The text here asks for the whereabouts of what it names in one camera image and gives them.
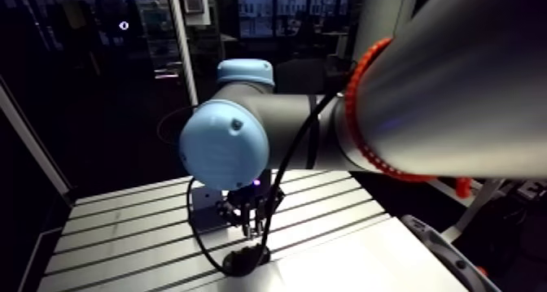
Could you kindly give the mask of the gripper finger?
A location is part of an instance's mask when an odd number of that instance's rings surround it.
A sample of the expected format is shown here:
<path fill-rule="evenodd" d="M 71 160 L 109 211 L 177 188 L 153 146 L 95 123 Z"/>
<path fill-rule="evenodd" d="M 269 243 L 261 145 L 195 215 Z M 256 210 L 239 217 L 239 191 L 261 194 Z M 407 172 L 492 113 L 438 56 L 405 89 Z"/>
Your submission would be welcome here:
<path fill-rule="evenodd" d="M 285 198 L 282 190 L 279 190 L 272 202 L 268 195 L 261 195 L 254 199 L 254 225 L 252 226 L 252 236 L 260 237 L 264 232 L 265 221 L 277 210 L 281 201 Z"/>
<path fill-rule="evenodd" d="M 250 238 L 252 236 L 250 226 L 250 210 L 246 206 L 241 208 L 234 207 L 228 200 L 216 202 L 217 214 L 231 226 L 239 227 L 243 236 Z"/>

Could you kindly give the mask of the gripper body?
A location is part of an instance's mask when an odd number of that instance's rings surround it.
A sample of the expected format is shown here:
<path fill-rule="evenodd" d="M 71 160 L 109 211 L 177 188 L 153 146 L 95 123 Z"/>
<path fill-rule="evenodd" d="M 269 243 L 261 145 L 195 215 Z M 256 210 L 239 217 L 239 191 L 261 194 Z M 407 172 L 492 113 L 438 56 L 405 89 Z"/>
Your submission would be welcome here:
<path fill-rule="evenodd" d="M 246 185 L 238 190 L 230 191 L 225 200 L 228 200 L 234 207 L 237 208 L 246 206 L 250 211 L 254 210 L 254 199 L 261 195 L 268 195 L 269 201 L 272 202 L 274 198 L 271 198 L 271 184 L 274 181 L 274 178 L 275 175 L 271 170 L 264 170 L 249 185 Z"/>

